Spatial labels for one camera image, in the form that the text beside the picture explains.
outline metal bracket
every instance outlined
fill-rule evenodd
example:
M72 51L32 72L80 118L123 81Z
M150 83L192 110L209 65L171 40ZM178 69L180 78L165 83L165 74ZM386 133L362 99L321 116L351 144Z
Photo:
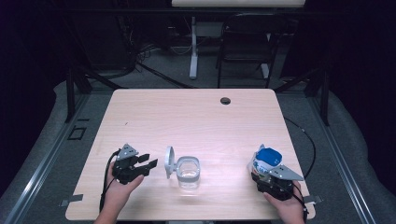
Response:
M299 181L304 180L302 176L297 175L294 171L292 171L289 167L285 165L277 166L276 168L270 170L269 174L271 176L284 180L299 180Z
M317 204L323 202L323 199L320 196L308 195L304 197L305 203Z
M83 194L78 194L78 195L70 196L69 199L63 199L59 203L59 206L60 207L65 207L65 206L69 205L69 203L82 201L82 196L83 196Z
M134 149L133 147L129 146L128 144L125 144L122 147L122 150L119 153L119 156L117 157L117 161L122 161L124 159L130 158L132 156L135 156L139 154L139 152Z

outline chair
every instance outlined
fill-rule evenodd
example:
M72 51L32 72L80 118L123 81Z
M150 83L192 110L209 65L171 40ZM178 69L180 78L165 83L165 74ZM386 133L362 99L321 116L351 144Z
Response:
M257 63L257 69L262 63L269 64L269 74L265 83L265 88L268 88L278 41L287 24L286 18L274 14L239 13L228 18L222 26L216 63L216 68L219 69L218 88L222 62Z

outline container lid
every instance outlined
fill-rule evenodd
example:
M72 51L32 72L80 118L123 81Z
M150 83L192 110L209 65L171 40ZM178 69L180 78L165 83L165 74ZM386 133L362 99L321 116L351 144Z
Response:
M276 167L282 162L282 155L270 147L261 145L259 151L256 153L256 159L264 161L272 167Z
M175 164L175 151L173 147L168 147L165 154L165 171L166 177L169 179L171 174L176 170L177 165Z

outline table leg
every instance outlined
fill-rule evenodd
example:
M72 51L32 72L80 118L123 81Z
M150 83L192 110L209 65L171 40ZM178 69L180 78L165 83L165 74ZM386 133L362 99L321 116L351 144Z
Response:
M191 20L191 49L190 79L196 79L198 69L198 53L195 17L192 17Z
M270 69L268 68L268 64L262 63L262 65L260 65L260 67L262 68L262 77L264 79L267 79L268 75L270 74Z

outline black cable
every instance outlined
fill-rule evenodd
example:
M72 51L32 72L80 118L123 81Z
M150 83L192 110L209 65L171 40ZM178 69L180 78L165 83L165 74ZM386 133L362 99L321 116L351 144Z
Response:
M317 147L315 146L314 140L312 140L311 136L309 136L309 134L306 132L306 130L302 127L300 127L298 124L296 124L294 121L292 121L291 119L288 119L286 117L283 117L285 120L287 120L288 122L294 124L297 128L299 128L305 135L306 137L309 139L309 141L312 144L313 150L314 150L314 156L311 162L311 165L309 166L308 171L306 172L306 174L304 175L304 179L307 179L309 174L311 173L312 167L315 164L315 160L317 159Z
M140 50L140 53L142 52L147 52L147 51L151 51L155 49L155 45L153 44L147 44L145 47L142 47L142 49Z
M110 187L111 183L113 183L113 181L116 179L116 177L114 177L113 180L107 185L108 168L110 167L110 163L113 160L113 157L119 155L119 153L120 153L120 149L118 151L113 152L111 157L108 159L108 162L107 162L107 165L106 165L105 180L104 180L104 183L103 183L103 191L102 191L102 194L101 194L101 197L100 197L99 212L102 211L103 205L105 205L106 192L107 192L108 188Z
M166 75L164 75L164 74L162 74L162 73L160 73L160 72L158 72L158 71L156 71L156 70L154 70L152 68L149 68L149 67L145 66L144 64L142 64L140 62L136 62L136 64L139 64L141 67L143 67L144 69L148 70L153 75L164 79L165 81L171 83L172 85L175 85L175 86L181 87L181 88L185 88L185 89L197 89L196 87L181 83L181 82L176 81L176 80L174 80L174 79L172 79L170 77L167 77Z
M126 68L126 69L120 71L117 74L112 74L112 75L103 75L102 74L101 77L105 77L106 79L113 79L113 78L117 78L117 77L125 77L128 74L132 73L133 71L134 71L134 66Z
M303 194L301 193L300 189L297 188L297 190L300 192L300 195L303 197Z

